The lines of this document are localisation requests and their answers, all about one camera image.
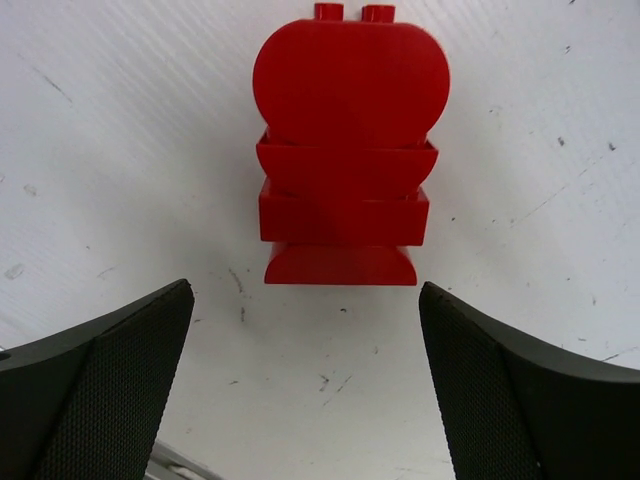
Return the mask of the red lego block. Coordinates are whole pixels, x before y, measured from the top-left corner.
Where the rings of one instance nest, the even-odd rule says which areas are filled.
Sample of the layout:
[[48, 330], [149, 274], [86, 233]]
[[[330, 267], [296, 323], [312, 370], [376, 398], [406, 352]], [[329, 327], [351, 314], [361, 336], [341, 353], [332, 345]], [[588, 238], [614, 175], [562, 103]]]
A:
[[390, 4], [348, 20], [319, 2], [276, 30], [252, 77], [266, 128], [259, 227], [268, 284], [413, 286], [425, 237], [429, 133], [448, 101], [446, 55]]

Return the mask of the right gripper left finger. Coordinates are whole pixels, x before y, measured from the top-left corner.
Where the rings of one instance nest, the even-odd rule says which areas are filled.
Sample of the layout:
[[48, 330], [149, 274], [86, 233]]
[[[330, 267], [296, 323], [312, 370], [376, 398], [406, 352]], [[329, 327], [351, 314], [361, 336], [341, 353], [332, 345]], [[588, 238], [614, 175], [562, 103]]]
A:
[[143, 478], [193, 308], [180, 279], [2, 351], [2, 478]]

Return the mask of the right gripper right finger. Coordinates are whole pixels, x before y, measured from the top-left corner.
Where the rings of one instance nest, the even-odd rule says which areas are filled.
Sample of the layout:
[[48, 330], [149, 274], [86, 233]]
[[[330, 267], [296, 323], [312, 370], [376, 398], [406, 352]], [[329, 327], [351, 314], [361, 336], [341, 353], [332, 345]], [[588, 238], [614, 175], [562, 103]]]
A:
[[431, 282], [419, 313], [456, 478], [638, 478], [637, 370], [551, 345]]

